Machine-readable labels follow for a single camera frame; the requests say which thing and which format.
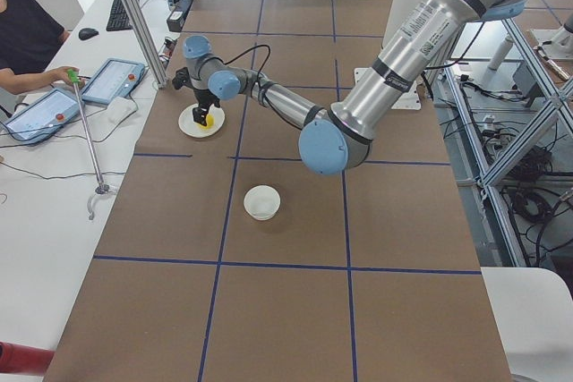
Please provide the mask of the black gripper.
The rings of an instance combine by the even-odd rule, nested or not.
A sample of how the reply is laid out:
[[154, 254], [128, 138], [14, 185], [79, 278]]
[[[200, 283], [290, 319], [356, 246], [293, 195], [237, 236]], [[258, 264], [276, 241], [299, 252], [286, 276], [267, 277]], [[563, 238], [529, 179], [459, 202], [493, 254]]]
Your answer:
[[211, 106], [219, 107], [219, 98], [215, 96], [209, 89], [194, 89], [194, 96], [197, 99], [198, 106], [192, 109], [193, 121], [197, 124], [204, 122], [204, 119]]

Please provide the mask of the operator forearm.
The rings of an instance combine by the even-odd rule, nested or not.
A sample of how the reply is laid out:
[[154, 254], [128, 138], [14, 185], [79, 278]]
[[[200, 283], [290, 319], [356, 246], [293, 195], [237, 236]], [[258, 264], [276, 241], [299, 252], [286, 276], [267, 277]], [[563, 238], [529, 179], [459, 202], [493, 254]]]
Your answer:
[[1, 88], [14, 95], [42, 89], [51, 83], [51, 75], [45, 72], [15, 74], [10, 68], [4, 68], [0, 72]]

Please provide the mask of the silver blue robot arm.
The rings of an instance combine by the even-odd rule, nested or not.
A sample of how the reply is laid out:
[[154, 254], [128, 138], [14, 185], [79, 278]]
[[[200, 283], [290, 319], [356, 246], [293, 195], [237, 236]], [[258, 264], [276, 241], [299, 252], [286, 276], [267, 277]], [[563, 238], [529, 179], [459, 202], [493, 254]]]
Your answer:
[[315, 105], [262, 72], [224, 64], [204, 36], [185, 40], [186, 66], [177, 71], [173, 85], [193, 90], [198, 105], [192, 118], [197, 124], [205, 124], [210, 108], [223, 100], [239, 94], [255, 99], [300, 130], [298, 149], [307, 168], [317, 174], [338, 174], [368, 157], [379, 120], [462, 26], [515, 17], [525, 2], [420, 0], [349, 94], [329, 108]]

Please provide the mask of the operator hand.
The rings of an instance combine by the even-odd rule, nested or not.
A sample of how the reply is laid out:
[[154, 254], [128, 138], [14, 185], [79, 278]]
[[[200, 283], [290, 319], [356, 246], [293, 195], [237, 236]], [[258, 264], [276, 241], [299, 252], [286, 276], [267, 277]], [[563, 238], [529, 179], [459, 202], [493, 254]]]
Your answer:
[[50, 69], [48, 71], [45, 71], [45, 74], [47, 76], [47, 80], [48, 80], [49, 84], [61, 81], [61, 82], [64, 82], [68, 86], [72, 86], [73, 81], [70, 78], [70, 72], [74, 72], [74, 76], [80, 81], [79, 71], [80, 70], [76, 67], [61, 66], [61, 67], [58, 67], [55, 69]]

